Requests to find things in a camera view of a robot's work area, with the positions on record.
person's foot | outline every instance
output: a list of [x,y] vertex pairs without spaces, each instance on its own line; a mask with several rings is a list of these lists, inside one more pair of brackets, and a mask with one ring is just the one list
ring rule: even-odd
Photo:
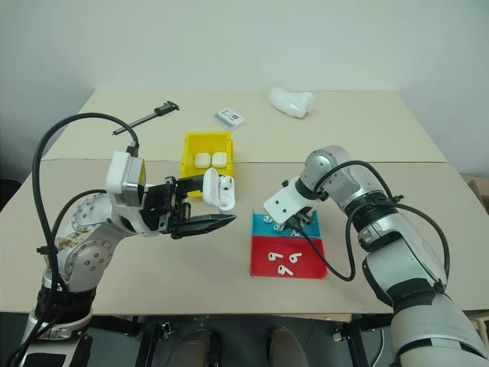
[[275,329],[270,335],[269,356],[272,367],[309,367],[303,347],[286,328]]
[[178,343],[172,352],[167,367],[206,367],[211,333],[198,330]]

person's shoe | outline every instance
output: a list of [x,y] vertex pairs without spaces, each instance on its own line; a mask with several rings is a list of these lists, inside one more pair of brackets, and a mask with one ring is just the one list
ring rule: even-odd
[[309,367],[303,347],[286,328],[275,329],[270,335],[269,359],[272,367]]

black metal tool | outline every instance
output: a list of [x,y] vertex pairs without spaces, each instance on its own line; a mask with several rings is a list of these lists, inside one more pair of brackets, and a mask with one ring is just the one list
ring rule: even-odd
[[[133,128],[133,127],[138,126],[138,125],[140,125],[146,121],[150,121],[151,119],[154,119],[155,117],[166,115],[167,113],[175,111],[176,109],[180,110],[180,107],[176,103],[173,103],[171,101],[166,101],[165,104],[162,105],[161,107],[155,108],[153,113],[151,113],[148,116],[143,117],[142,119],[138,119],[138,120],[132,122],[131,124],[129,124],[129,126],[131,126]],[[112,135],[119,135],[122,132],[125,132],[125,128],[118,128],[117,130],[114,130],[112,132]]]
[[148,187],[144,207],[140,210],[146,226],[152,231],[171,234],[172,239],[189,235],[202,235],[226,226],[236,216],[228,214],[206,214],[191,216],[187,194],[202,191],[204,175],[184,177],[165,177],[165,183]]

small box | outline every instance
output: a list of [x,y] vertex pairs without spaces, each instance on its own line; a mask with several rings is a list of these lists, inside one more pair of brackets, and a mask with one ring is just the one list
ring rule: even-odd
[[197,153],[193,165],[196,168],[211,167],[211,155],[209,153]]
[[212,155],[212,166],[214,168],[224,168],[228,163],[228,154],[225,151],[219,151]]
[[[197,153],[225,152],[227,163],[224,168],[216,168],[219,174],[233,176],[233,146],[231,132],[187,132],[183,148],[182,161],[180,163],[180,176],[189,177],[204,174],[207,168],[195,167],[194,160]],[[202,192],[193,191],[189,196],[202,197]]]
[[214,117],[229,130],[234,130],[245,123],[245,118],[230,108],[217,112]]

black cable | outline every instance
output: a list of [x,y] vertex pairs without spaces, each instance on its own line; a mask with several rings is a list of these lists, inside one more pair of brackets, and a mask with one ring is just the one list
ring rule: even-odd
[[71,122],[81,120],[81,119],[105,119],[109,120],[112,122],[115,122],[116,124],[122,126],[126,130],[129,131],[131,134],[132,140],[134,141],[135,147],[139,148],[139,140],[138,136],[134,132],[134,130],[123,122],[120,119],[117,119],[116,117],[106,115],[104,113],[97,113],[97,112],[88,112],[88,113],[80,113],[78,115],[73,115],[70,117],[67,117],[61,121],[59,121],[57,124],[53,125],[41,138],[39,141],[39,144],[36,147],[36,151],[34,152],[34,159],[32,160],[32,193],[34,197],[34,204],[36,206],[36,211],[37,211],[37,216],[39,217],[39,222],[40,226],[43,230],[44,238],[46,240],[46,254],[49,262],[49,266],[51,269],[51,288],[49,291],[49,294],[47,296],[47,306],[44,309],[44,312],[40,315],[39,319],[37,320],[36,325],[32,329],[32,331],[29,333],[28,337],[26,338],[25,342],[23,343],[23,346],[21,347],[21,350],[17,354],[17,358],[15,358],[15,355],[13,355],[12,358],[9,358],[9,365],[15,360],[17,364],[20,363],[21,359],[23,358],[25,352],[27,351],[29,345],[32,343],[32,341],[35,339],[37,332],[39,331],[44,318],[46,317],[47,313],[50,311],[51,306],[52,306],[52,301],[53,301],[53,296],[54,293],[56,292],[58,284],[60,284],[60,274],[59,274],[59,269],[58,269],[58,264],[57,264],[57,248],[54,244],[54,237],[52,235],[49,222],[47,220],[47,215],[46,215],[46,210],[44,209],[44,204],[43,200],[40,194],[40,160],[42,158],[42,154],[44,152],[44,149],[46,148],[46,145],[48,141],[52,138],[52,136],[60,130],[63,126],[66,126],[70,124]]
[[[61,318],[61,315],[54,317],[45,327],[36,333],[36,338],[43,335]],[[13,362],[13,358],[24,348],[25,342],[23,342],[7,359],[6,366],[10,366]]]
[[78,195],[72,197],[68,203],[65,204],[65,206],[62,208],[60,213],[58,214],[58,217],[54,221],[53,224],[53,229],[51,229],[51,235],[53,238],[56,238],[56,234],[58,233],[58,229],[60,228],[61,221],[63,220],[63,217],[66,215],[68,210],[70,210],[70,207],[78,200],[81,199],[84,196],[91,195],[93,193],[106,193],[107,191],[102,190],[102,189],[94,189],[94,190],[87,190],[83,191],[82,193],[79,193]]
[[347,253],[348,253],[348,261],[350,263],[350,275],[348,277],[345,277],[343,274],[340,274],[336,269],[334,269],[328,263],[328,261],[322,255],[322,253],[317,249],[316,245],[314,245],[314,242],[312,241],[312,239],[301,228],[299,228],[299,227],[292,227],[292,228],[295,229],[298,233],[300,233],[300,235],[302,237],[304,237],[306,239],[306,241],[313,248],[313,250],[316,253],[316,255],[318,255],[318,257],[321,259],[321,261],[324,263],[324,265],[326,265],[328,267],[328,269],[331,270],[331,272],[334,275],[336,275],[338,278],[342,279],[343,281],[352,281],[353,279],[355,279],[356,267],[355,267],[355,259],[353,257],[353,251],[351,249],[351,243],[350,244],[347,243],[347,246],[346,246],[346,250],[347,250]]
[[442,247],[443,247],[443,267],[445,269],[445,274],[446,274],[446,278],[447,278],[447,281],[448,281],[449,274],[450,274],[450,249],[449,249],[448,241],[447,241],[447,239],[445,237],[445,233],[443,233],[443,231],[440,228],[440,226],[438,225],[438,223],[436,223],[430,216],[428,216],[427,214],[423,213],[421,210],[418,210],[418,209],[413,208],[411,206],[407,206],[407,205],[403,205],[403,204],[398,203],[396,200],[399,200],[399,198],[401,198],[401,196],[397,196],[396,198],[394,198],[392,196],[392,192],[390,191],[390,188],[387,185],[387,182],[385,182],[385,180],[383,179],[383,177],[381,176],[381,174],[379,174],[378,171],[374,167],[372,167],[369,163],[364,162],[364,161],[348,161],[348,162],[339,164],[338,166],[332,168],[330,171],[328,171],[326,174],[324,174],[318,180],[318,182],[314,186],[314,190],[313,190],[314,195],[317,196],[317,197],[320,196],[320,194],[318,193],[319,188],[333,174],[335,174],[336,172],[340,171],[341,169],[343,169],[345,167],[354,166],[354,165],[355,166],[358,165],[358,166],[366,167],[378,179],[378,181],[381,183],[381,185],[382,185],[385,193],[387,194],[389,200],[388,201],[385,201],[385,202],[364,203],[363,205],[360,205],[360,206],[355,207],[354,210],[348,215],[348,219],[347,219],[346,226],[345,226],[345,242],[346,242],[345,244],[346,244],[346,250],[347,250],[347,253],[348,253],[348,260],[350,262],[350,269],[351,269],[350,276],[349,277],[345,277],[344,275],[339,274],[333,267],[331,267],[331,265],[329,265],[329,263],[326,261],[326,259],[324,258],[324,256],[322,256],[322,254],[319,252],[319,250],[314,246],[314,243],[306,235],[306,233],[302,229],[299,229],[299,228],[296,228],[296,227],[293,227],[293,228],[297,232],[299,232],[307,240],[307,242],[314,248],[316,254],[319,256],[319,258],[321,259],[321,261],[332,271],[333,274],[335,274],[337,277],[339,277],[340,279],[342,279],[344,281],[351,281],[351,280],[353,280],[353,278],[355,278],[355,260],[354,260],[354,257],[353,257],[353,251],[351,250],[351,233],[350,233],[350,231],[351,231],[351,224],[353,223],[353,218],[355,217],[356,213],[358,213],[358,211],[360,209],[363,209],[366,206],[387,206],[387,207],[394,207],[394,208],[398,208],[398,209],[407,210],[407,211],[409,211],[411,213],[414,213],[417,216],[420,216],[421,218],[423,218],[438,233],[438,236],[439,236],[439,238],[440,238],[440,240],[442,242]]
[[438,233],[438,236],[440,238],[440,241],[442,242],[442,248],[443,248],[443,268],[445,269],[445,274],[446,274],[446,279],[448,281],[449,275],[450,275],[450,248],[449,248],[449,242],[447,241],[445,237],[445,233],[443,233],[442,228],[438,225],[437,222],[435,222],[434,219],[432,219],[428,214],[425,214],[419,209],[413,208],[412,206],[400,204],[400,203],[394,203],[391,201],[384,201],[381,203],[375,203],[374,205],[377,206],[389,206],[389,207],[394,207],[398,209],[403,209],[408,212],[411,212],[413,214],[416,214],[417,216],[420,216],[423,218],[425,221],[427,221],[431,227],[433,227]]
[[387,194],[387,196],[389,197],[389,199],[392,199],[392,193],[390,192],[390,188],[389,188],[389,185],[387,185],[387,182],[385,182],[385,180],[383,179],[381,174],[379,174],[377,172],[377,170],[374,167],[372,167],[371,164],[364,162],[364,161],[348,161],[345,163],[341,163],[341,164],[337,165],[336,167],[332,168],[331,170],[329,170],[326,174],[324,174],[324,176],[322,176],[318,180],[318,182],[314,186],[314,190],[313,190],[314,195],[319,196],[318,190],[326,182],[326,180],[328,180],[336,172],[338,172],[341,169],[348,167],[348,166],[362,166],[362,167],[367,168],[375,176],[375,178],[377,178],[378,181],[381,183],[382,188],[384,189],[384,191]]
[[384,351],[384,347],[385,347],[384,329],[381,329],[381,345],[379,346],[377,355],[375,356],[374,359],[372,359],[372,363],[369,365],[369,367],[375,367],[378,364],[379,360],[381,359],[382,352]]

